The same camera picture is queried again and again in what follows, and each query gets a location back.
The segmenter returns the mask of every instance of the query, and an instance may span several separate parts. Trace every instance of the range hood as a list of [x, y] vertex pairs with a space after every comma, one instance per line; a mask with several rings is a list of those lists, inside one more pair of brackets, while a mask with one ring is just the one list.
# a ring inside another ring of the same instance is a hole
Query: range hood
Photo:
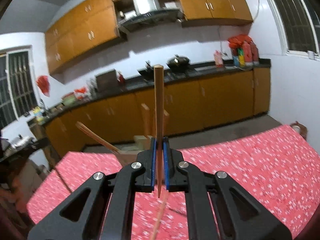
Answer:
[[118, 23], [119, 30], [124, 33], [183, 19], [179, 8], [161, 8], [158, 0], [133, 0], [133, 4], [136, 16]]

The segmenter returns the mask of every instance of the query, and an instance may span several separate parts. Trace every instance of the floral tablecloth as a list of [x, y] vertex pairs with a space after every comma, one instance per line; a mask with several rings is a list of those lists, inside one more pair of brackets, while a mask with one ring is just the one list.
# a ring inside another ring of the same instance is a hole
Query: floral tablecloth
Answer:
[[[282, 221], [293, 238], [305, 227], [320, 203], [320, 157], [288, 125], [181, 152], [186, 161], [202, 171], [226, 171]], [[120, 168], [111, 154], [76, 152], [69, 152], [57, 165], [72, 191], [96, 171], [111, 174]], [[28, 202], [30, 217], [35, 223], [39, 222], [69, 194], [57, 173], [51, 172]], [[150, 238], [161, 202], [157, 191], [136, 194], [132, 239]], [[183, 193], [169, 194], [157, 239], [188, 239]]]

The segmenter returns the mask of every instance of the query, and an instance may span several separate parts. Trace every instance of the white window frame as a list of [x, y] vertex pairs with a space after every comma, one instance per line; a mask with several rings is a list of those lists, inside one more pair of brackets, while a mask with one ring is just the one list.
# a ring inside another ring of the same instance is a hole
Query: white window frame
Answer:
[[6, 52], [4, 52], [3, 54], [5, 54], [5, 57], [6, 57], [5, 72], [7, 74], [9, 96], [10, 96], [10, 100], [11, 100], [11, 103], [12, 103], [12, 109], [13, 109], [14, 115], [16, 117], [16, 121], [19, 121], [21, 118], [24, 118], [24, 116], [23, 115], [20, 116], [20, 117], [18, 116], [18, 112], [17, 112], [16, 106], [15, 106], [14, 100], [13, 100], [13, 94], [12, 94], [12, 88], [11, 88], [11, 80], [10, 80], [10, 76], [9, 76], [9, 55], [10, 54], [14, 54], [14, 53], [19, 53], [19, 52], [28, 52], [28, 61], [29, 61], [28, 63], [29, 63], [31, 81], [32, 81], [32, 88], [33, 88], [33, 92], [35, 94], [36, 101], [37, 101], [38, 104], [39, 104], [39, 98], [40, 98], [39, 91], [38, 91], [38, 89], [36, 89], [35, 83], [34, 83], [35, 73], [34, 73], [34, 68], [33, 68], [33, 60], [32, 60], [32, 55], [31, 55], [31, 48], [13, 49], [13, 50], [7, 50]]
[[[289, 50], [289, 45], [288, 45], [288, 40], [287, 40], [284, 24], [282, 22], [282, 18], [281, 18], [280, 12], [278, 10], [278, 7], [276, 5], [276, 2], [274, 0], [267, 0], [267, 1], [268, 1], [269, 5], [270, 5], [273, 17], [275, 18], [275, 21], [276, 21], [278, 34], [279, 34], [279, 37], [280, 37], [282, 55], [299, 56], [299, 57], [303, 57], [303, 58], [309, 58], [308, 53], [305, 52], [305, 51]], [[315, 40], [315, 45], [316, 45], [315, 59], [320, 60], [319, 43], [318, 43], [318, 38], [317, 38], [317, 35], [316, 35], [316, 30], [315, 30], [315, 27], [313, 25], [313, 21], [312, 21], [311, 15], [309, 13], [309, 10], [308, 10], [307, 5], [304, 2], [304, 0], [300, 0], [300, 1], [302, 3], [302, 6], [303, 6], [306, 14], [307, 14], [308, 20], [309, 20], [310, 25], [311, 25], [312, 34], [313, 34], [313, 37], [314, 37], [314, 40]]]

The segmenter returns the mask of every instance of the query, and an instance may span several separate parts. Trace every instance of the countertop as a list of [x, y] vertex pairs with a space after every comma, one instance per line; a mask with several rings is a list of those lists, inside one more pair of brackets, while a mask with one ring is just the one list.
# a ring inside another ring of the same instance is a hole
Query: countertop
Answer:
[[[188, 81], [192, 79], [197, 79], [201, 77], [210, 77], [214, 75], [222, 75], [226, 73], [234, 73], [234, 72], [242, 72], [242, 71], [251, 71], [253, 68], [270, 68], [271, 67], [271, 60], [270, 59], [264, 59], [261, 58], [259, 59], [259, 65], [255, 65], [249, 68], [245, 69], [240, 69], [240, 68], [233, 68], [233, 69], [228, 69], [226, 67], [211, 67], [214, 66], [215, 62], [210, 61], [210, 62], [203, 62], [203, 63], [197, 63], [197, 64], [192, 64], [190, 65], [190, 69], [184, 73], [184, 74], [175, 74], [172, 73], [170, 69], [164, 71], [164, 84], [172, 84], [176, 82], [182, 82], [182, 81]], [[233, 66], [233, 61], [232, 60], [226, 60], [224, 61], [225, 66]], [[200, 69], [196, 70], [197, 68], [206, 68], [206, 67], [211, 67], [208, 69]], [[99, 101], [102, 99], [110, 98], [110, 97], [115, 97], [119, 96], [122, 94], [127, 94], [127, 93], [133, 93], [139, 90], [144, 90], [147, 88], [151, 88], [154, 86], [153, 81], [144, 81], [142, 76], [136, 76], [132, 77], [130, 79], [126, 79], [126, 85], [125, 86], [119, 86], [117, 88], [112, 88], [112, 90], [108, 90], [104, 93], [99, 93], [93, 98], [87, 98], [81, 101], [77, 101], [76, 103], [70, 105], [70, 106], [64, 106], [61, 110], [57, 110], [54, 113], [50, 114], [49, 117], [45, 117], [44, 121], [40, 122], [40, 125], [47, 125], [50, 121], [52, 121], [54, 118], [59, 117], [66, 111], [69, 111], [71, 109], [75, 109], [80, 106], [87, 105], [89, 103]]]

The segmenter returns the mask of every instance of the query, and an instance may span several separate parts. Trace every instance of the floor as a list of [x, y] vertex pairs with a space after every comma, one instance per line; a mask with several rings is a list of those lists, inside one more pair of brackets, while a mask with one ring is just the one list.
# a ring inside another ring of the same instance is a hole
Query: floor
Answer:
[[[249, 135], [270, 130], [279, 125], [281, 124], [269, 115], [263, 115], [243, 122], [237, 122], [203, 132], [172, 137], [169, 138], [169, 143], [170, 148], [172, 149], [199, 147], [243, 138]], [[121, 149], [122, 147], [131, 145], [132, 144], [116, 145], [116, 147]], [[109, 153], [110, 151], [104, 146], [92, 146], [87, 147], [84, 152]]]

